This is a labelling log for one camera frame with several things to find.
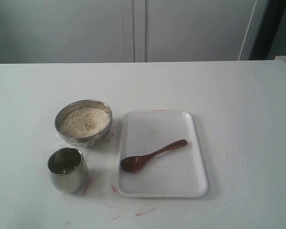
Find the spoon handle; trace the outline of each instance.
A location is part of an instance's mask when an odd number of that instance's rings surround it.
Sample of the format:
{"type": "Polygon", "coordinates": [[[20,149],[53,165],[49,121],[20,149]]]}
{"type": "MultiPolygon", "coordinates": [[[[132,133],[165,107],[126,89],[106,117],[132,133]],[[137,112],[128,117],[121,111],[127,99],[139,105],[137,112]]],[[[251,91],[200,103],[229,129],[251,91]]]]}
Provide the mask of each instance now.
{"type": "Polygon", "coordinates": [[[171,150],[171,149],[176,149],[176,148],[179,148],[182,146],[186,146],[186,145],[187,145],[187,141],[185,139],[182,139],[182,140],[173,142],[173,143],[167,145],[166,147],[163,147],[162,149],[157,150],[156,152],[149,154],[149,156],[150,156],[150,158],[152,158],[153,156],[156,156],[160,153],[166,152],[166,151],[171,150]]]}

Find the metal cup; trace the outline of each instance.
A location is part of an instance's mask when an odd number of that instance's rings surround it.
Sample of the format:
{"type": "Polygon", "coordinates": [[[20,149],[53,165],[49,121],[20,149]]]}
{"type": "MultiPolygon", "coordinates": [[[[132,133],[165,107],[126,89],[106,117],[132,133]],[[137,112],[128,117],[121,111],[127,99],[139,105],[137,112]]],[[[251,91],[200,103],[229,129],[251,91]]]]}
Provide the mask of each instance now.
{"type": "Polygon", "coordinates": [[[87,181],[88,168],[82,153],[73,147],[57,150],[48,160],[53,185],[61,192],[73,193],[87,181]]]}

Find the red mark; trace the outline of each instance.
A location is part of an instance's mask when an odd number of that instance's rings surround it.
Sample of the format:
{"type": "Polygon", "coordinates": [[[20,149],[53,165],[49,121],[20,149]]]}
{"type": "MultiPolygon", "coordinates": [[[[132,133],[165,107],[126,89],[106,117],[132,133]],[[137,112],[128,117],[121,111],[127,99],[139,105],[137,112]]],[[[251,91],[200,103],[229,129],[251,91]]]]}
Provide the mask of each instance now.
{"type": "Polygon", "coordinates": [[[123,215],[124,213],[126,213],[127,211],[129,211],[130,208],[128,208],[125,212],[121,213],[120,215],[118,215],[117,217],[113,218],[112,220],[114,221],[115,219],[117,219],[118,217],[120,217],[121,215],[123,215]]]}
{"type": "Polygon", "coordinates": [[[84,190],[82,191],[82,196],[86,195],[87,189],[88,189],[88,186],[89,186],[89,183],[90,183],[91,180],[92,180],[92,177],[89,177],[88,180],[87,180],[87,183],[86,183],[86,185],[84,187],[84,190]]]}
{"type": "Polygon", "coordinates": [[[112,191],[113,191],[113,192],[118,192],[118,189],[116,188],[115,185],[111,184],[111,188],[112,188],[112,191]]]}
{"type": "Polygon", "coordinates": [[[145,213],[148,213],[148,212],[151,212],[151,211],[154,211],[156,208],[153,208],[153,209],[150,209],[149,211],[145,211],[145,212],[142,212],[142,213],[138,213],[138,214],[135,214],[135,216],[141,216],[145,213]]]}

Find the white table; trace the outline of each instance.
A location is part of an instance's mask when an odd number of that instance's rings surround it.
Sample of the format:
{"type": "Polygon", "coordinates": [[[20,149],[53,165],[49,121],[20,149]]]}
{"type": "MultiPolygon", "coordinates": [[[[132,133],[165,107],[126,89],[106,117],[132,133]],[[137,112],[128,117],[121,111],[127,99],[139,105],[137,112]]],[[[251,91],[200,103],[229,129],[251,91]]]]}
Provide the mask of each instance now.
{"type": "Polygon", "coordinates": [[[286,229],[286,64],[0,65],[0,228],[110,227],[286,229]],[[105,142],[80,149],[92,173],[86,196],[65,195],[51,184],[47,160],[68,146],[56,114],[81,99],[106,102],[114,123],[105,142]],[[138,109],[194,114],[210,182],[204,197],[112,191],[121,119],[138,109]]]}

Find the rice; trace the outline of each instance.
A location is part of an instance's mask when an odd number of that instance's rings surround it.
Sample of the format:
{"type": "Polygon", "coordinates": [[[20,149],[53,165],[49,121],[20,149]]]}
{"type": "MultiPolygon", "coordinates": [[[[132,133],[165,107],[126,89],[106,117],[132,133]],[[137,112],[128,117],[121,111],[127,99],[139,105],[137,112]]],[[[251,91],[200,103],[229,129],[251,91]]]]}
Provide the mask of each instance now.
{"type": "Polygon", "coordinates": [[[73,138],[88,137],[103,130],[110,122],[110,117],[102,109],[85,107],[71,112],[61,122],[60,132],[73,138]]]}

